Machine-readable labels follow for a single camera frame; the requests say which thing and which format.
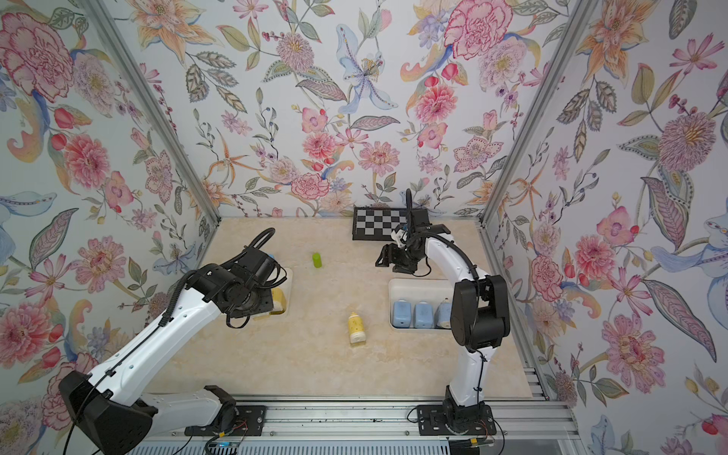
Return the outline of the yellow sharpener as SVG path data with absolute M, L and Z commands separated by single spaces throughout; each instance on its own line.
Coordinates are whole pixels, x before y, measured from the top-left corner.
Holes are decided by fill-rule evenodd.
M 349 341 L 352 345 L 364 343 L 367 340 L 363 320 L 358 313 L 352 313 L 348 318 Z
M 271 297 L 273 299 L 273 309 L 270 311 L 271 315 L 280 315 L 286 312 L 287 299 L 286 294 L 280 288 L 273 288 L 271 290 Z

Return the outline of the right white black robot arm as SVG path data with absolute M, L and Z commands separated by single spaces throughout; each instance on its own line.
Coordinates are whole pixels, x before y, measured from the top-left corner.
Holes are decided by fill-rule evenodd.
M 428 211 L 413 206 L 410 190 L 405 200 L 405 222 L 392 232 L 375 265 L 411 276 L 422 260 L 436 265 L 451 284 L 450 331 L 460 346 L 442 404 L 417 408 L 420 434 L 465 436 L 481 430 L 495 436 L 500 426 L 483 401 L 483 386 L 491 359 L 511 332 L 507 284 L 479 269 L 446 226 L 430 223 Z

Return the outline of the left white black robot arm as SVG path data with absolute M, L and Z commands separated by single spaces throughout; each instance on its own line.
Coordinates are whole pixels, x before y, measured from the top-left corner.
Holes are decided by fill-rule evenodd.
M 59 391 L 71 418 L 100 454 L 127 454 L 146 437 L 179 428 L 204 428 L 219 439 L 246 426 L 236 400 L 218 386 L 198 392 L 148 394 L 160 370 L 209 323 L 245 328 L 274 308 L 273 290 L 287 273 L 264 245 L 269 227 L 221 265 L 186 272 L 167 306 L 124 347 L 88 373 L 69 373 Z

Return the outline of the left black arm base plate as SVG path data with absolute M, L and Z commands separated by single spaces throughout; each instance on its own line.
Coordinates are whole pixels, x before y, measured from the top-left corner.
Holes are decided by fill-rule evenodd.
M 250 437 L 261 436 L 264 430 L 266 406 L 238 405 L 232 417 L 223 424 L 213 422 L 204 427 L 187 427 L 185 436 Z

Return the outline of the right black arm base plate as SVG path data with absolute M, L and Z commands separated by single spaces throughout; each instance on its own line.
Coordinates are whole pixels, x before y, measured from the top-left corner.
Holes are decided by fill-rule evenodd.
M 499 432 L 491 407 L 485 403 L 451 409 L 444 405 L 420 405 L 414 422 L 421 436 L 496 436 Z

